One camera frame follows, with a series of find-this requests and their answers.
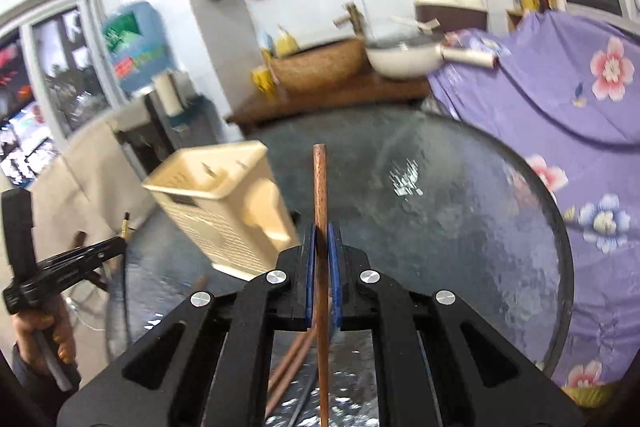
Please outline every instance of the glass table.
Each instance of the glass table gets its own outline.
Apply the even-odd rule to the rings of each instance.
[[[460,295],[550,376],[558,363],[573,299],[573,266],[562,217],[523,159],[466,124],[406,107],[369,106],[281,121],[248,139],[269,149],[276,181],[302,237],[313,216],[312,146],[328,150],[329,218],[371,267],[424,294]],[[129,314],[134,338],[207,275],[214,295],[243,282],[213,270],[161,212],[129,251]],[[111,292],[108,335],[123,349],[122,295]],[[272,366],[290,334],[278,333]],[[267,425],[286,425],[314,371],[314,351]],[[336,332],[331,347],[332,415],[338,423],[377,418],[368,333]],[[317,420],[318,390],[299,425]]]

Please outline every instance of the sleeve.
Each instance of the sleeve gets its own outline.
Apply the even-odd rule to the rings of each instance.
[[[31,396],[31,399],[54,424],[56,423],[56,418],[58,417],[58,412],[62,404],[65,403],[80,386],[80,373],[78,373],[76,369],[71,381],[73,389],[66,393],[60,391],[53,377],[38,375],[24,362],[20,356],[17,344],[14,346],[12,369],[20,384]]]

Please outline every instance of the blue flower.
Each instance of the blue flower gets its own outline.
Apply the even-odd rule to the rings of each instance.
[[[626,243],[631,217],[620,210],[620,199],[615,194],[605,194],[600,203],[587,203],[580,209],[578,223],[587,243],[595,243],[603,253],[609,253]]]

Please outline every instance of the wooden stick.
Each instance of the wooden stick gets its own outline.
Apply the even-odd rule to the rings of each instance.
[[[329,276],[326,197],[326,145],[314,145],[314,217],[316,222],[316,282],[314,315],[318,318],[318,380],[320,425],[329,427]]]
[[[311,343],[314,341],[314,338],[316,337],[316,333],[318,333],[317,324],[315,324],[314,327],[308,330],[306,333],[302,333],[302,335],[306,335],[306,337],[304,337],[304,342],[300,346],[300,349],[296,354],[296,358],[293,359],[293,361],[291,362],[291,365],[289,365],[289,367],[287,368],[287,372],[283,375],[282,380],[277,385],[277,387],[273,390],[273,393],[271,393],[271,396],[269,397],[269,401],[267,402],[267,408],[264,411],[265,420],[269,416],[271,416],[271,413],[273,412],[273,410],[278,406],[278,404],[280,403],[280,399],[282,398],[282,395],[285,393],[285,391],[291,384],[291,380],[294,379],[294,377],[296,376],[296,373],[300,369],[300,366],[305,361],[306,354],[309,352],[309,348],[311,347]]]
[[[269,384],[267,386],[267,393],[271,391],[271,388],[274,385],[276,385],[282,378],[282,375],[286,373],[287,368],[289,367],[289,364],[291,364],[291,360],[294,359],[294,357],[296,356],[296,354],[300,349],[300,346],[305,341],[307,335],[309,335],[309,331],[310,330],[300,331],[298,336],[296,336],[294,341],[291,343],[291,345],[289,346],[289,349],[287,350],[287,354],[280,361],[280,363],[278,364],[278,367],[276,368],[276,370],[273,372],[273,375],[269,379]]]

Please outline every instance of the woven basket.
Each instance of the woven basket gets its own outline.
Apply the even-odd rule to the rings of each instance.
[[[269,65],[286,90],[301,92],[337,86],[358,73],[365,60],[363,42],[348,39],[272,58]]]

